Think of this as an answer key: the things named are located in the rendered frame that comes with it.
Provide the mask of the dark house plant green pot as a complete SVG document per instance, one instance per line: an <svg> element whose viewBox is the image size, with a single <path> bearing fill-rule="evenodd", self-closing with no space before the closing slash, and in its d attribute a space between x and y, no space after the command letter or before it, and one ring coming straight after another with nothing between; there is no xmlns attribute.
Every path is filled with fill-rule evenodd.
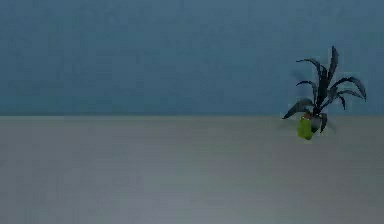
<svg viewBox="0 0 384 224"><path fill-rule="evenodd" d="M318 82L303 80L297 85L309 84L312 87L312 98L298 100L283 116L288 119L297 113L302 116L299 120L297 135L305 140L311 140L317 131L323 132L328 123L328 114L323 111L336 99L341 101L343 109L346 109L344 94L350 94L363 100L367 100L365 86L360 79L350 76L344 77L331 85L335 71L339 64L339 53L335 46L331 47L329 67L326 68L314 58L300 59L300 62L309 62L317 70Z"/></svg>

